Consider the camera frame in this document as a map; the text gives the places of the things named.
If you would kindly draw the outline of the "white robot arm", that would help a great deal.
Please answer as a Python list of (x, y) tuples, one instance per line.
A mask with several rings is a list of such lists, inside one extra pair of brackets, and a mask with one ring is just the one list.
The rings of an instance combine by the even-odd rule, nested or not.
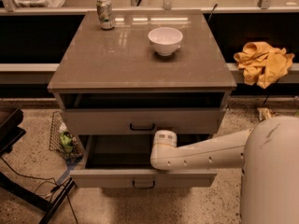
[(240, 224), (299, 224), (299, 118), (266, 119), (252, 129), (179, 147), (154, 136), (150, 164), (159, 170), (242, 170)]

